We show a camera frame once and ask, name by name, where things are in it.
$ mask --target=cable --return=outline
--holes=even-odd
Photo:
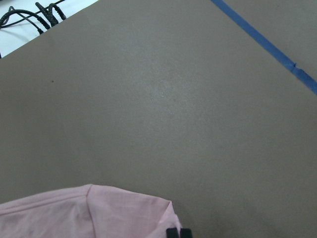
[[[52,27],[58,24],[58,20],[54,17],[52,11],[47,11],[45,7],[43,7],[39,2],[36,2],[35,6],[38,7],[44,17],[50,22]]]
[[[65,1],[65,0],[59,0],[59,1],[57,1],[57,2],[55,2],[54,4],[59,4],[59,3],[61,3],[61,2],[63,2],[63,1]],[[6,23],[8,22],[8,20],[6,21],[6,22],[4,22],[2,25],[0,24],[0,29],[1,28],[7,28],[7,27],[10,27],[10,26],[13,26],[13,25],[15,25],[15,24],[17,24],[17,23],[20,23],[20,22],[22,22],[22,21],[24,21],[25,19],[21,19],[21,20],[19,20],[19,21],[15,21],[15,22],[13,22],[13,23],[10,23],[10,24],[8,24],[8,25],[6,25]]]
[[[62,10],[57,6],[56,3],[51,3],[49,5],[49,11],[51,13],[53,13],[53,7],[55,9],[55,11],[59,14],[59,16],[61,17],[62,20],[65,20],[66,19],[66,16],[64,15],[64,13],[62,12]]]
[[[43,18],[41,18],[40,16],[38,16],[37,14],[31,12],[31,11],[27,11],[27,10],[13,10],[13,11],[9,11],[7,12],[5,15],[3,15],[3,17],[0,19],[0,26],[3,25],[3,23],[6,21],[7,18],[9,18],[11,15],[13,14],[18,14],[18,13],[24,13],[24,14],[28,14],[31,15],[33,17],[35,17],[47,30],[50,29],[51,27],[46,23],[46,21],[44,21]]]
[[[9,7],[9,11],[13,11],[15,10],[13,6]],[[27,20],[28,22],[30,22],[39,32],[39,34],[41,35],[43,33],[43,31],[41,30],[40,27],[38,27],[33,21],[31,21],[29,18],[25,17],[24,15],[22,15],[21,13],[17,13],[19,16],[21,16],[22,18],[24,18],[25,20]]]

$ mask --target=blue painter's tape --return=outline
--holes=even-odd
[[[258,32],[245,19],[237,14],[231,7],[229,7],[223,0],[211,0],[217,7],[219,7],[225,14],[227,14],[235,23],[237,23],[243,30],[245,30],[256,42],[258,42],[264,49],[266,49],[272,56],[274,56],[282,65],[291,71],[298,79],[300,79],[307,87],[309,87],[315,94],[317,94],[317,82],[310,77],[305,71],[296,67],[296,64],[273,45],[267,38]]]

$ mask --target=pink shirt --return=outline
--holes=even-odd
[[[85,185],[0,205],[1,238],[166,238],[180,223],[171,201]]]

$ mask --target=pink fabric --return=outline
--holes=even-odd
[[[180,223],[172,203],[123,189],[85,185],[0,205],[0,238],[166,238]]]

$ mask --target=fabric seam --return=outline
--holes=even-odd
[[[27,207],[27,208],[24,208],[24,209],[19,209],[19,210],[17,210],[17,211],[12,211],[12,212],[8,211],[8,212],[1,213],[0,216],[6,215],[6,214],[10,214],[10,213],[16,213],[16,212],[26,211],[26,210],[29,210],[29,209],[32,209],[32,208],[42,207],[42,206],[45,206],[45,205],[48,205],[48,204],[52,204],[52,203],[56,203],[56,202],[60,202],[60,201],[64,201],[64,200],[68,200],[68,199],[75,198],[75,197],[81,197],[81,196],[85,196],[85,195],[84,195],[84,194],[82,194],[82,195],[76,195],[76,196],[73,196],[73,197],[63,198],[63,199],[61,199],[61,200],[55,200],[55,201],[52,201],[52,202],[43,203],[43,204],[41,204],[41,205],[30,206],[30,207]],[[13,209],[13,208],[17,208],[17,207],[19,207],[19,206],[9,207],[9,208],[0,210],[0,212],[1,212],[1,211],[5,211],[5,210],[9,210],[9,209]]]
[[[69,194],[56,195],[56,196],[49,197],[49,198],[45,198],[45,199],[41,199],[41,200],[35,201],[35,202],[21,203],[21,204],[19,204],[19,205],[9,206],[9,207],[3,208],[3,209],[0,208],[0,212],[1,212],[1,211],[8,210],[8,209],[11,209],[11,208],[15,208],[15,207],[28,206],[28,205],[32,205],[32,204],[34,204],[34,203],[44,202],[44,201],[46,201],[46,200],[50,200],[50,199],[53,199],[53,198],[65,197],[65,196],[67,196],[67,195],[69,195],[69,196],[71,196],[71,197],[76,197],[76,196],[79,197],[79,196],[84,196],[85,193],[84,193],[84,192],[78,192],[78,193],[73,193],[73,194],[72,194],[72,193],[69,193]]]
[[[93,224],[93,231],[94,231],[94,237],[97,238],[96,236],[96,229],[95,229],[95,224],[94,224],[94,220],[93,220],[93,216],[91,215],[90,212],[90,207],[89,207],[89,203],[88,203],[88,194],[90,192],[90,189],[93,187],[93,185],[90,186],[90,188],[88,189],[87,193],[86,193],[86,204],[87,204],[87,208],[88,208],[88,213],[91,219],[91,223]]]

